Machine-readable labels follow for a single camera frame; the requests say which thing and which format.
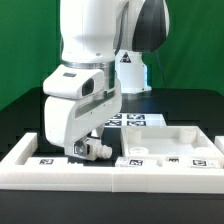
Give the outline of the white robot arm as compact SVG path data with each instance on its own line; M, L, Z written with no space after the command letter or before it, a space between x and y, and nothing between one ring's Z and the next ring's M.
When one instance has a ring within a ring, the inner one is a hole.
M165 0L60 0L61 64L44 81L45 134L69 156L87 157L104 123L121 109L115 55L153 52L166 40Z

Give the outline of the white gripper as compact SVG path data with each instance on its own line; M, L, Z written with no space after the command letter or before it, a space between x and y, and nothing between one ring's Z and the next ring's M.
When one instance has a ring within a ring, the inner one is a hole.
M44 107L46 139L63 147L71 154L74 143L91 132L91 136L101 138L103 124L117 114L122 105L121 84L116 80L115 89L105 99L87 97L82 100L69 100L48 97Z

